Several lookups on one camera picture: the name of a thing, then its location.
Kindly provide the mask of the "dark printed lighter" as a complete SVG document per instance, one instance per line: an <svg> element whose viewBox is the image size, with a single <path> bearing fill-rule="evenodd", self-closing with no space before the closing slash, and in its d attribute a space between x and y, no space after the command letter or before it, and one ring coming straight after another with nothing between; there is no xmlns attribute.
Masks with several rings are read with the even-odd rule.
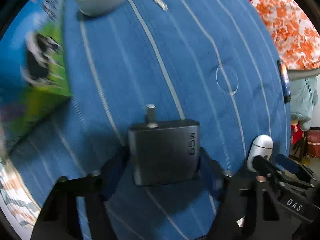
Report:
<svg viewBox="0 0 320 240"><path fill-rule="evenodd" d="M284 61L282 60L278 60L277 65L279 69L281 86L283 90L284 103L287 104L291 101L291 89L290 89L289 76L287 73L287 67Z"/></svg>

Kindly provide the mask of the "black power adapter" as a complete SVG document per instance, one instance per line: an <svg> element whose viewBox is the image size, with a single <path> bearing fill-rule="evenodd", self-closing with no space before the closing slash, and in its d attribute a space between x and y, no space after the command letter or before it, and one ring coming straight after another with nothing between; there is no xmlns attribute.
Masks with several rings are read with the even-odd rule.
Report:
<svg viewBox="0 0 320 240"><path fill-rule="evenodd" d="M194 177L199 162L200 123L157 121L156 106L146 106L144 123L128 130L133 177L137 186L173 184Z"/></svg>

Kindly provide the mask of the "blue milk carton box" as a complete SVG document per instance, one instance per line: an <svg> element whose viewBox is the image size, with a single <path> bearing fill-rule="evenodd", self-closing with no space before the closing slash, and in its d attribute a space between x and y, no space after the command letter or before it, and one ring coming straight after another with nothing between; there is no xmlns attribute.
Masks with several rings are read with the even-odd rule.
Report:
<svg viewBox="0 0 320 240"><path fill-rule="evenodd" d="M63 51L65 0L29 0L1 39L1 155L71 97Z"/></svg>

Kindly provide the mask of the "orange floral cloth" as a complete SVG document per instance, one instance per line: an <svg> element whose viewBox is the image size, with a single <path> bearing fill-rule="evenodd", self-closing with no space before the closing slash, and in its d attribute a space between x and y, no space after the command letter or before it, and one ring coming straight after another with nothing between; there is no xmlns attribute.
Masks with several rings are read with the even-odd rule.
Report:
<svg viewBox="0 0 320 240"><path fill-rule="evenodd" d="M252 0L288 70L319 68L319 33L294 0Z"/></svg>

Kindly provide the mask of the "light blue garment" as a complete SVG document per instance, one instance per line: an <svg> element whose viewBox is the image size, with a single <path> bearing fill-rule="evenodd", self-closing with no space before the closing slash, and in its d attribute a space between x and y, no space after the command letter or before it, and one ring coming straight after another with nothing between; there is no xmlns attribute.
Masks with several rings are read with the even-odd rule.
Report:
<svg viewBox="0 0 320 240"><path fill-rule="evenodd" d="M308 131L311 127L313 109L318 102L317 77L298 79L290 82L291 120L298 120L300 129Z"/></svg>

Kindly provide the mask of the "plaid checkered cloth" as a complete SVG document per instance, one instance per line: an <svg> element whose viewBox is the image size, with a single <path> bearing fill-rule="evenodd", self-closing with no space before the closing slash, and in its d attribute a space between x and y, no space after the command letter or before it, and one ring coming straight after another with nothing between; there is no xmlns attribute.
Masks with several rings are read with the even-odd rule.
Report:
<svg viewBox="0 0 320 240"><path fill-rule="evenodd" d="M33 229L41 208L31 196L11 161L1 161L1 197L18 223Z"/></svg>

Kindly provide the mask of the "blue striped tablecloth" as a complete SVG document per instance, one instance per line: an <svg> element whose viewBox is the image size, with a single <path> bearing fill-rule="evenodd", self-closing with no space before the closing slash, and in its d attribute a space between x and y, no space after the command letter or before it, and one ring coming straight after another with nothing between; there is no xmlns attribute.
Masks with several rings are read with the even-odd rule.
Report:
<svg viewBox="0 0 320 240"><path fill-rule="evenodd" d="M11 161L42 209L61 176L97 174L128 143L146 106L159 121L200 123L200 145L227 174L253 140L288 154L290 107L278 52L248 0L124 0L88 17L65 0L63 51L71 97L1 161Z"/></svg>

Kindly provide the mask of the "white earbuds case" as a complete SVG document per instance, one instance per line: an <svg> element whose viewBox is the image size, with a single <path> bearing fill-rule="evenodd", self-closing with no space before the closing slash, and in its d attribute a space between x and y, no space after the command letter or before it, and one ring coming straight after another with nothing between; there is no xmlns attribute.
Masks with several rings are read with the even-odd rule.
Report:
<svg viewBox="0 0 320 240"><path fill-rule="evenodd" d="M272 151L272 138L265 134L257 136L252 142L251 149L247 158L247 169L251 172L256 172L253 167L253 159L259 155L269 161L272 155Z"/></svg>

